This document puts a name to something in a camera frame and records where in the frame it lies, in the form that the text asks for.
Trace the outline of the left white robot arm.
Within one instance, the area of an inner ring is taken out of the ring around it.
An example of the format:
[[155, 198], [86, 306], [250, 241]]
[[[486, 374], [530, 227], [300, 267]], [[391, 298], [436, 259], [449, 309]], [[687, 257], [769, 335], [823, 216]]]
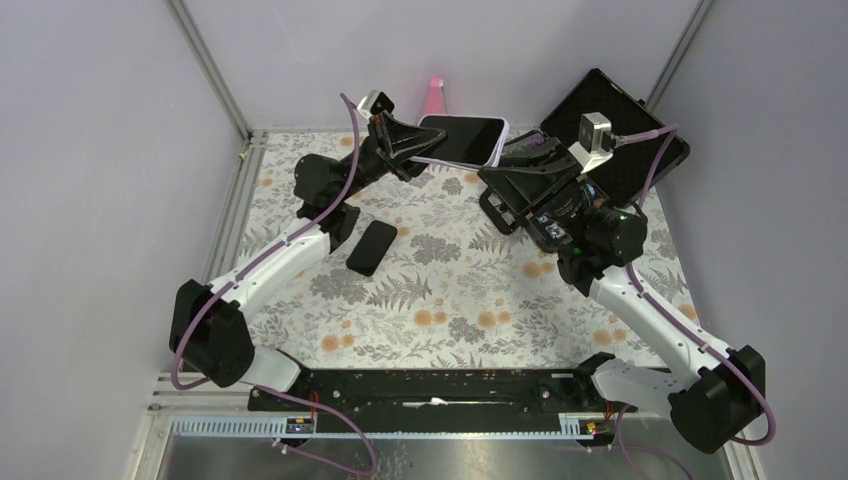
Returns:
[[297, 274], [322, 261], [351, 235], [360, 211], [347, 204], [353, 194], [392, 174], [402, 181], [420, 175], [418, 158], [447, 138], [444, 130], [413, 126], [387, 112], [368, 121], [368, 135], [354, 140], [341, 160], [319, 154], [301, 157], [294, 170], [294, 195], [302, 205], [293, 222], [245, 263], [206, 283], [186, 281], [177, 291], [169, 347], [171, 381], [178, 390], [186, 364], [220, 388], [235, 383], [272, 389], [288, 411], [309, 401], [310, 385], [289, 355], [254, 345], [248, 325]]

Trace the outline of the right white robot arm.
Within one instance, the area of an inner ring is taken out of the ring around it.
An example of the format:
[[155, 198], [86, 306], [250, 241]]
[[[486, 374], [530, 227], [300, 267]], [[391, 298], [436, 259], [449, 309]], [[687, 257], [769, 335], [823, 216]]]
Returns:
[[623, 320], [665, 364], [657, 371], [597, 354], [581, 365], [586, 377], [573, 386], [579, 407], [597, 412], [611, 401], [661, 416], [704, 453], [742, 442], [744, 429], [757, 419], [766, 422], [763, 441], [774, 438], [763, 357], [694, 324], [636, 271], [648, 233], [640, 206], [612, 205], [558, 142], [535, 157], [484, 167], [479, 177], [498, 199], [497, 206], [482, 201], [494, 219], [506, 214], [515, 226], [561, 231], [557, 267], [563, 281]]

